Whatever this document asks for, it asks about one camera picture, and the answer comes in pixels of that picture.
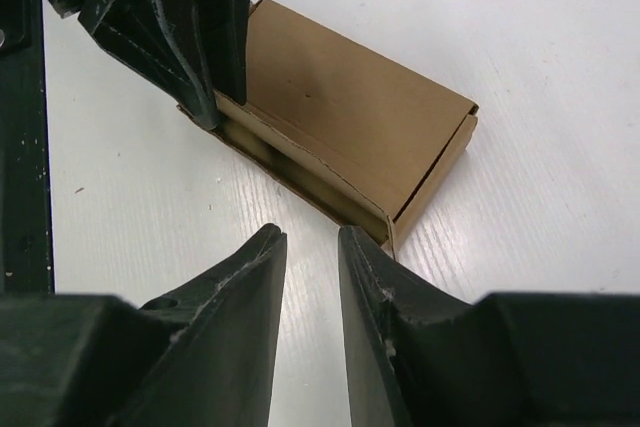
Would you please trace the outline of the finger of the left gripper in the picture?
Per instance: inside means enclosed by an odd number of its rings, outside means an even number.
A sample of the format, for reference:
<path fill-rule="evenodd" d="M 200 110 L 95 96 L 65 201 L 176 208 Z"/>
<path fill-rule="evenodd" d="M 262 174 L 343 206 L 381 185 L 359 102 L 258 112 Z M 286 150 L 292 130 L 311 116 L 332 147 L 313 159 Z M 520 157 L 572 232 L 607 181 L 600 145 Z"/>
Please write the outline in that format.
<path fill-rule="evenodd" d="M 247 101 L 246 44 L 251 0 L 195 0 L 212 87 Z"/>
<path fill-rule="evenodd" d="M 195 0 L 84 0 L 79 14 L 103 50 L 211 130 L 219 114 L 196 20 Z"/>

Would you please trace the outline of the brown cardboard box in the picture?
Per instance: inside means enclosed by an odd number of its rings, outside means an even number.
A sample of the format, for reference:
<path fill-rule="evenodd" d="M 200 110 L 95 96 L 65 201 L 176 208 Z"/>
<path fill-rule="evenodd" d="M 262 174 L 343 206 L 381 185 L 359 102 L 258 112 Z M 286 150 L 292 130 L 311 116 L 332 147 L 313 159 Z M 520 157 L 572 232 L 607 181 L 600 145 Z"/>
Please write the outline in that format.
<path fill-rule="evenodd" d="M 248 100 L 215 136 L 397 253 L 472 138 L 477 104 L 273 1 L 250 10 Z"/>

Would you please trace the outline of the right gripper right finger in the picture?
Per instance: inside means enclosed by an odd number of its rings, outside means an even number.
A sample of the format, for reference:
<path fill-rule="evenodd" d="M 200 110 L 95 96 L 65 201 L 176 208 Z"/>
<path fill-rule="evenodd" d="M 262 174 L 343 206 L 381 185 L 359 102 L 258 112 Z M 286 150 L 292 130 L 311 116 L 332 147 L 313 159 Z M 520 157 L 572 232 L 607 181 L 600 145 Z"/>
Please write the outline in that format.
<path fill-rule="evenodd" d="M 635 295 L 498 292 L 465 303 L 362 229 L 338 238 L 356 426 L 635 426 Z"/>

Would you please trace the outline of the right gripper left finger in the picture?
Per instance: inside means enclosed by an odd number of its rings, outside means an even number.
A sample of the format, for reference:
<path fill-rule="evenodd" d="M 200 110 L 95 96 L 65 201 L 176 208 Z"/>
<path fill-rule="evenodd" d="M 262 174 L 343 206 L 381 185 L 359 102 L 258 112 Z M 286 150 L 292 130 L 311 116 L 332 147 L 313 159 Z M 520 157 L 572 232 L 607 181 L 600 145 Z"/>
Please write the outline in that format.
<path fill-rule="evenodd" d="M 2 424 L 266 425 L 286 260 L 286 234 L 267 224 L 141 307 L 3 295 Z"/>

